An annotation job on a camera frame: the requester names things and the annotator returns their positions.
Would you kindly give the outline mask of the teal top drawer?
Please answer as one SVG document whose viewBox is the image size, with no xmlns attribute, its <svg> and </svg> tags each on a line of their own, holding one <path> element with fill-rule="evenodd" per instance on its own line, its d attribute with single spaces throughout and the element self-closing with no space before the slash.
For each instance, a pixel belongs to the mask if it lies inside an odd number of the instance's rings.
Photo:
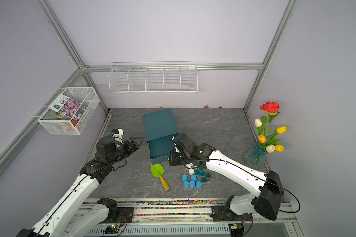
<svg viewBox="0 0 356 237">
<path fill-rule="evenodd" d="M 146 134 L 152 165 L 167 162 L 169 160 L 170 152 L 175 148 L 173 143 L 174 137 L 179 134 L 181 133 L 178 132 L 162 136 L 152 136 L 151 134 Z"/>
</svg>

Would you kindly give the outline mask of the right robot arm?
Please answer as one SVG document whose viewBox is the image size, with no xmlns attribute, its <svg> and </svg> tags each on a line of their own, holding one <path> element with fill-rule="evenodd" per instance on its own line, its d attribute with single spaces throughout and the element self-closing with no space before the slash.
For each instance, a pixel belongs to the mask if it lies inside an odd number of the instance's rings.
<svg viewBox="0 0 356 237">
<path fill-rule="evenodd" d="M 244 214 L 254 212 L 268 220 L 277 220 L 284 195 L 277 173 L 264 173 L 244 166 L 211 145 L 197 145 L 184 133 L 174 136 L 172 142 L 175 147 L 170 152 L 170 165 L 193 164 L 217 172 L 249 191 L 247 195 L 231 195 L 225 205 L 213 206 L 211 217 L 214 221 L 241 221 Z"/>
</svg>

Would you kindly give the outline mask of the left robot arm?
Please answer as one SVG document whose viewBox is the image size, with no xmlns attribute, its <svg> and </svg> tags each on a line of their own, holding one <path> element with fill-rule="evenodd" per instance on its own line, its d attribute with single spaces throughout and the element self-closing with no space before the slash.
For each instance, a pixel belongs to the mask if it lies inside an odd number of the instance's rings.
<svg viewBox="0 0 356 237">
<path fill-rule="evenodd" d="M 105 221 L 127 221 L 118 209 L 118 202 L 101 198 L 94 207 L 75 222 L 70 220 L 86 198 L 112 172 L 113 165 L 135 153 L 143 138 L 106 136 L 97 142 L 97 152 L 79 172 L 76 180 L 58 203 L 31 229 L 22 229 L 19 237 L 83 237 L 94 226 Z"/>
</svg>

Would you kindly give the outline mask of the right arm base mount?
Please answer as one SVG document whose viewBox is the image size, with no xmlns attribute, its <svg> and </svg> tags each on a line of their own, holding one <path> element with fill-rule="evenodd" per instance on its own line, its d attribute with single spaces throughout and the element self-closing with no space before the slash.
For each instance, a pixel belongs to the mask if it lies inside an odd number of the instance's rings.
<svg viewBox="0 0 356 237">
<path fill-rule="evenodd" d="M 253 215 L 251 213 L 237 215 L 229 208 L 226 208 L 225 205 L 212 206 L 210 217 L 214 222 L 244 222 L 251 221 L 253 219 Z"/>
</svg>

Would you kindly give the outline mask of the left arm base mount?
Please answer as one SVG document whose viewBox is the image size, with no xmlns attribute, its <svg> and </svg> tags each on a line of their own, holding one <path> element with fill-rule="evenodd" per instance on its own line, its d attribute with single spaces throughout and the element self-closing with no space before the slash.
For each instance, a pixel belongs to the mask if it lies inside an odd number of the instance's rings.
<svg viewBox="0 0 356 237">
<path fill-rule="evenodd" d="M 134 216 L 134 207 L 110 207 L 106 218 L 98 224 L 131 223 Z"/>
</svg>

